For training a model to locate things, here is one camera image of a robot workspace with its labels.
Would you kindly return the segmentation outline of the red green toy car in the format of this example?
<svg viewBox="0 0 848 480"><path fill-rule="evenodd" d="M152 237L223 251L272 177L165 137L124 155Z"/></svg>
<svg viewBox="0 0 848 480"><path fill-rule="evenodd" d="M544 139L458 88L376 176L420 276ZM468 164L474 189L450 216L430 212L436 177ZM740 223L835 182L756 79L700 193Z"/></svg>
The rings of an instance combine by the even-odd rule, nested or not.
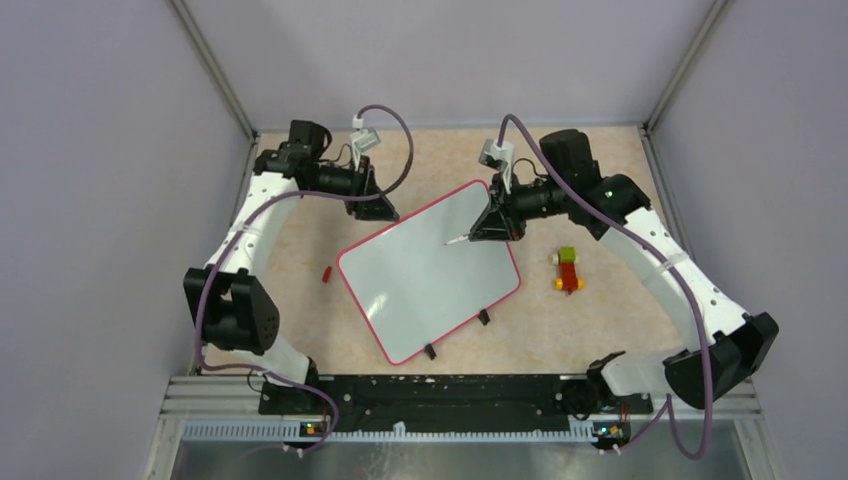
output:
<svg viewBox="0 0 848 480"><path fill-rule="evenodd" d="M572 295L584 287L584 280L578 276L576 260L576 250L573 246L560 247L550 254L549 261L557 271L554 280L554 288L557 291Z"/></svg>

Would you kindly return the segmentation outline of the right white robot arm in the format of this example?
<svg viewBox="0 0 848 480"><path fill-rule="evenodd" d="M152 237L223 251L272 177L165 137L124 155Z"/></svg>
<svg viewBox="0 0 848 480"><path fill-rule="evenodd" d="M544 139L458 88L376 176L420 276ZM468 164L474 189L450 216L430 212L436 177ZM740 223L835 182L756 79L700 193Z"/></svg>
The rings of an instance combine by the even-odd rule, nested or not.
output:
<svg viewBox="0 0 848 480"><path fill-rule="evenodd" d="M602 175L585 133L555 131L538 148L548 172L522 183L513 173L513 146L484 143L479 161L496 173L469 240L518 241L528 221L566 215L630 268L683 340L669 351L614 352L592 362L589 404L612 412L629 395L661 393L703 410L757 372L779 333L777 322L766 312L747 312L722 293L672 238L630 177Z"/></svg>

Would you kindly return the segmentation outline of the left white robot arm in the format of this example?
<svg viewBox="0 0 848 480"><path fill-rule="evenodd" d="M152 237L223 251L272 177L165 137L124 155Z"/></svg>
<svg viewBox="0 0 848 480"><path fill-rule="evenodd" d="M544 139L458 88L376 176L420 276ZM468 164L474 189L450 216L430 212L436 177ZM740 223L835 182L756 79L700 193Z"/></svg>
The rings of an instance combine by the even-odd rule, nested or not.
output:
<svg viewBox="0 0 848 480"><path fill-rule="evenodd" d="M198 346L237 353L240 367L284 386L283 401L302 414L317 407L321 388L309 379L312 360L281 336L280 310L262 279L284 222L306 196L340 200L356 220L398 221L366 154L379 136L360 115L352 128L351 158L339 164L324 156L332 143L326 127L292 121L287 139L256 158L244 203L221 245L183 280Z"/></svg>

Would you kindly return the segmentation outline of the pink framed whiteboard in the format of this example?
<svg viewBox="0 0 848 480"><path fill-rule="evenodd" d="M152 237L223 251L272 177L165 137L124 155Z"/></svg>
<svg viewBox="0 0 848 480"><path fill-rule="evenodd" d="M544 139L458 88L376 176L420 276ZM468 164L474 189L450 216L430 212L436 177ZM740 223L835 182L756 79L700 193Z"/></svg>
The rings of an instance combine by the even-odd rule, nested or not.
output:
<svg viewBox="0 0 848 480"><path fill-rule="evenodd" d="M390 365L422 354L520 288L508 244L444 245L468 232L488 200L486 184L469 181L337 255L336 269Z"/></svg>

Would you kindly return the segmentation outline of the red whiteboard marker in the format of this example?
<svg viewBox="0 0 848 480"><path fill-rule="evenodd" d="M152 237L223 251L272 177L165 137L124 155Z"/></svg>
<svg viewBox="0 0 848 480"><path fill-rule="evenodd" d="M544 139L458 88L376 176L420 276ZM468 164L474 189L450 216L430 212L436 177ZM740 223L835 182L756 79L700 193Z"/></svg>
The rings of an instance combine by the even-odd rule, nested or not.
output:
<svg viewBox="0 0 848 480"><path fill-rule="evenodd" d="M444 245L445 246L454 245L454 244L458 244L458 243L461 243L461 242L468 241L468 239L469 239L469 237L467 235L463 235L463 236L460 236L460 237L446 241L444 243Z"/></svg>

